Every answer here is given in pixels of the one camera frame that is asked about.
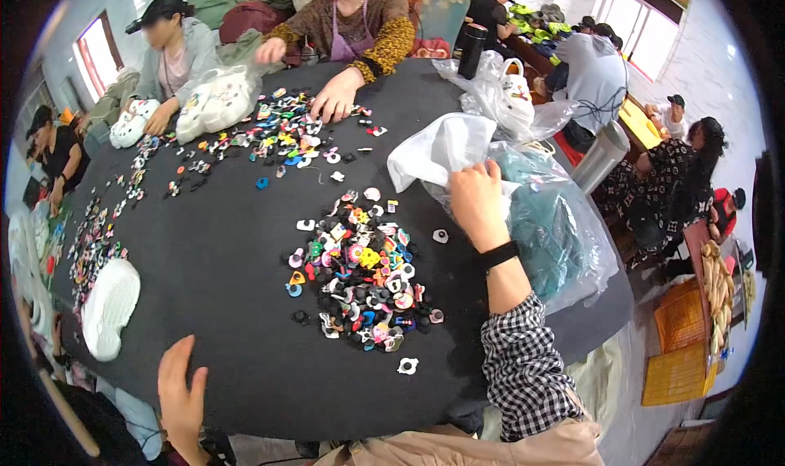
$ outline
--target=light gray hoodie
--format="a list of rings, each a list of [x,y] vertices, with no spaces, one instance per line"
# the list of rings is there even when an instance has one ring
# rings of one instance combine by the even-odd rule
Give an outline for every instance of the light gray hoodie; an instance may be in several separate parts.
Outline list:
[[[185,59],[191,69],[188,81],[178,89],[174,96],[182,108],[191,96],[191,91],[199,84],[202,75],[216,67],[221,66],[218,55],[215,53],[215,39],[210,28],[196,18],[183,19],[183,36],[185,38]],[[139,84],[133,95],[140,99],[155,98],[164,103],[170,96],[165,95],[163,86],[158,79],[158,68],[161,59],[160,50],[150,47],[144,53],[144,63],[139,76]]]
[[[566,98],[585,100],[596,108],[606,110],[593,114],[591,108],[584,106],[573,115],[578,125],[597,134],[600,128],[619,117],[625,95],[623,88],[626,88],[623,57],[610,38],[589,34],[573,34],[556,47],[555,53],[556,57],[570,65]]]

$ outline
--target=purple apron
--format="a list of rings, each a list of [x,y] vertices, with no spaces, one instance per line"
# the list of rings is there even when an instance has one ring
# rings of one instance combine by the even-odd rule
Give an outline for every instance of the purple apron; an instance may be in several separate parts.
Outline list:
[[[330,49],[330,60],[342,63],[350,63],[362,57],[363,52],[374,46],[374,38],[368,31],[368,20],[365,16],[368,12],[368,0],[363,0],[363,25],[365,26],[365,39],[349,45],[341,34],[339,34],[338,20],[338,1],[333,1],[333,46]]]

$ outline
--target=yellow basket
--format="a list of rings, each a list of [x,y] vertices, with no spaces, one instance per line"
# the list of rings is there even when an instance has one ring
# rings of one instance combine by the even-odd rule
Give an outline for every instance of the yellow basket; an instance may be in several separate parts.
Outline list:
[[[708,335],[698,281],[692,278],[669,290],[654,311],[654,320],[663,354],[706,341]]]
[[[701,398],[714,385],[716,376],[716,363],[707,368],[705,342],[651,357],[641,405],[669,405]]]

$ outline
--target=black table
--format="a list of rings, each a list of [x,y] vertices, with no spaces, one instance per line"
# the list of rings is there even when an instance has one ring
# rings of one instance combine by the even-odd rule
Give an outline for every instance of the black table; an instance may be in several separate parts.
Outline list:
[[[265,92],[281,86],[311,86],[315,92],[339,68],[320,64],[274,74],[265,77]],[[473,249],[420,184],[395,195],[386,168],[388,154],[401,141],[442,114],[459,110],[460,94],[427,59],[407,60],[392,77],[364,88],[357,102],[371,108],[374,124],[389,132],[369,136],[356,118],[325,127],[320,136],[334,137],[339,153],[357,154],[357,147],[374,150],[349,165],[314,160],[324,185],[314,169],[291,167],[277,179],[275,167],[251,162],[250,151],[241,150],[240,157],[215,166],[197,191],[189,192],[185,184],[180,196],[162,200],[182,164],[177,147],[162,149],[148,163],[142,184],[150,196],[135,209],[126,206],[114,222],[114,239],[129,249],[142,280],[120,354],[110,363],[98,363],[74,339],[79,330],[70,314],[64,320],[65,348],[113,385],[157,406],[162,353],[183,336],[196,334],[191,370],[202,365],[210,369],[205,421],[229,433],[300,440],[384,435],[436,423],[456,399],[483,396],[480,326],[487,305],[482,302],[484,277],[469,265]],[[76,219],[67,226],[66,248],[90,189],[100,190],[116,174],[128,175],[135,155],[136,148],[104,147],[93,158],[73,193]],[[329,178],[336,169],[346,175],[343,184]],[[259,177],[269,177],[270,186],[257,190]],[[348,188],[368,186],[381,190],[382,201],[399,200],[394,220],[421,251],[415,280],[426,285],[434,306],[446,314],[445,323],[430,334],[407,334],[392,354],[360,352],[343,340],[326,339],[316,325],[293,323],[289,316],[298,309],[316,316],[316,298],[306,290],[293,299],[283,286],[291,270],[281,264],[280,255],[292,253],[308,237],[296,229],[297,221],[319,219]],[[111,212],[123,193],[111,187],[101,207]],[[445,245],[431,240],[439,228],[450,234]],[[62,261],[54,280],[55,293],[65,300],[71,299],[69,266]],[[549,316],[565,360],[582,358],[617,332],[631,318],[632,301],[621,271],[593,307],[576,304]],[[397,373],[402,357],[419,359],[416,374]]]

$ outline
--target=checkered sleeve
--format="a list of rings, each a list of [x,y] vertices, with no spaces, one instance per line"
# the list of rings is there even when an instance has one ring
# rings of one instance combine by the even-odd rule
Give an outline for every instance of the checkered sleeve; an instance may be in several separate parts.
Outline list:
[[[566,389],[574,381],[554,349],[554,332],[543,326],[545,309],[532,293],[505,314],[483,324],[483,372],[488,399],[502,412],[502,441],[518,441],[582,412]]]

